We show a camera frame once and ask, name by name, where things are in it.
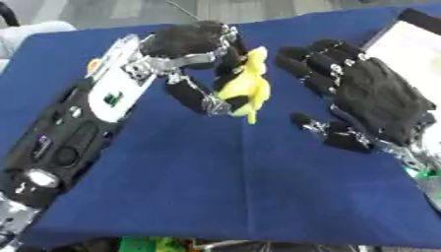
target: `yellow object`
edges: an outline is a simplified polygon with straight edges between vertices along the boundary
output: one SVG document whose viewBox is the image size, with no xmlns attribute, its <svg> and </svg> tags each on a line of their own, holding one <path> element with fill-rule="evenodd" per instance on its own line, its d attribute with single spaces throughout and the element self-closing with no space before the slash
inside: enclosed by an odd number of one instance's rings
<svg viewBox="0 0 441 252">
<path fill-rule="evenodd" d="M 265 60 L 267 48 L 261 46 L 248 52 L 248 60 L 242 66 L 242 72 L 228 82 L 216 95 L 221 99 L 233 98 L 240 95 L 249 97 L 248 103 L 232 112 L 232 116 L 248 116 L 248 123 L 256 123 L 256 112 L 270 98 L 270 84 L 262 75 L 267 72 Z"/>
<path fill-rule="evenodd" d="M 89 61 L 88 66 L 86 67 L 86 69 L 88 70 L 88 73 L 90 73 L 95 67 L 96 65 L 99 63 L 99 59 L 92 59 L 91 61 Z"/>
</svg>

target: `wire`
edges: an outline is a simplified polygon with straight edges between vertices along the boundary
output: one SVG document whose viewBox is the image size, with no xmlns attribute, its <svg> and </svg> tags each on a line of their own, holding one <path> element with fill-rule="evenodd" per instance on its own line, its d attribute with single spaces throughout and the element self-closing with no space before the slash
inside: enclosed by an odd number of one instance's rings
<svg viewBox="0 0 441 252">
<path fill-rule="evenodd" d="M 201 21 L 200 18 L 198 18 L 198 16 L 192 14 L 191 12 L 185 10 L 184 8 L 182 8 L 180 5 L 176 4 L 173 1 L 169 1 L 169 0 L 165 0 L 165 2 L 167 2 L 168 4 L 176 7 L 177 9 L 181 10 L 182 12 L 184 12 L 185 14 L 187 14 L 188 16 L 192 17 L 193 19 L 197 20 L 197 21 Z"/>
</svg>

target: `robotic hand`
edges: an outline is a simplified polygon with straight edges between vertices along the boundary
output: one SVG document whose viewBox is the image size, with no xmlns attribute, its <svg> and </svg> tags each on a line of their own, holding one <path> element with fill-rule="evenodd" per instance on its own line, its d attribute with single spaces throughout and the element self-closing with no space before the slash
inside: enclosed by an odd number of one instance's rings
<svg viewBox="0 0 441 252">
<path fill-rule="evenodd" d="M 165 90 L 184 106 L 200 114 L 233 116 L 253 115 L 269 98 L 269 85 L 261 77 L 265 73 L 266 49 L 247 52 L 235 28 L 204 21 L 188 26 L 172 26 L 159 30 L 148 39 L 142 52 L 154 58 L 166 58 L 179 69 L 167 71 Z M 215 90 L 185 74 L 185 68 L 217 67 Z M 265 86 L 266 95 L 261 95 Z"/>
<path fill-rule="evenodd" d="M 341 119 L 321 123 L 294 112 L 290 116 L 294 125 L 321 136 L 328 146 L 394 155 L 441 210 L 441 180 L 421 175 L 438 173 L 441 161 L 431 101 L 381 60 L 342 41 L 284 47 L 276 63 L 328 101 L 331 112 Z"/>
<path fill-rule="evenodd" d="M 0 173 L 0 251 L 22 246 L 21 233 L 68 192 L 124 126 L 157 77 L 183 105 L 207 115 L 249 115 L 269 97 L 266 51 L 247 52 L 237 29 L 217 22 L 170 26 L 140 40 L 118 39 L 88 74 L 36 118 Z M 214 67 L 214 93 L 185 69 Z"/>
</svg>

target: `black glove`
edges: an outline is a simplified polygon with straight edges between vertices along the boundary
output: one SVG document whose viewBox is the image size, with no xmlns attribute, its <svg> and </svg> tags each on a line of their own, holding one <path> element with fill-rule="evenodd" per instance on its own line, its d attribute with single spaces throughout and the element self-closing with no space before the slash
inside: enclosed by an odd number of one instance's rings
<svg viewBox="0 0 441 252">
<path fill-rule="evenodd" d="M 343 133 L 342 127 L 332 127 L 335 122 L 307 122 L 305 115 L 291 115 L 302 128 L 322 132 L 325 142 L 338 133 L 332 146 L 357 152 L 364 146 L 364 153 L 378 141 L 405 147 L 435 121 L 428 112 L 435 109 L 432 102 L 381 60 L 368 59 L 362 50 L 344 42 L 320 40 L 306 48 L 284 47 L 276 63 L 328 99 L 332 113 L 350 125 Z"/>
</svg>

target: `blue fabric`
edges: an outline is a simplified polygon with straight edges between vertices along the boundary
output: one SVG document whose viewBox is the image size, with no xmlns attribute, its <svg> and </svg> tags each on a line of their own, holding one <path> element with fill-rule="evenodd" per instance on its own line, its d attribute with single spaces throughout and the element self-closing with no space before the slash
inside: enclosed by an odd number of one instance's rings
<svg viewBox="0 0 441 252">
<path fill-rule="evenodd" d="M 417 9 L 441 16 L 441 5 Z M 54 246 L 93 236 L 168 235 L 441 247 L 441 219 L 391 157 L 324 147 L 288 122 L 293 110 L 331 119 L 323 102 L 276 68 L 283 45 L 320 38 L 362 44 L 403 8 L 311 14 L 240 25 L 270 50 L 273 95 L 258 124 L 193 114 L 158 82 L 114 145 L 27 233 Z M 158 26 L 36 35 L 0 77 L 0 155 L 54 96 L 129 32 Z M 210 83 L 210 71 L 195 72 Z"/>
</svg>

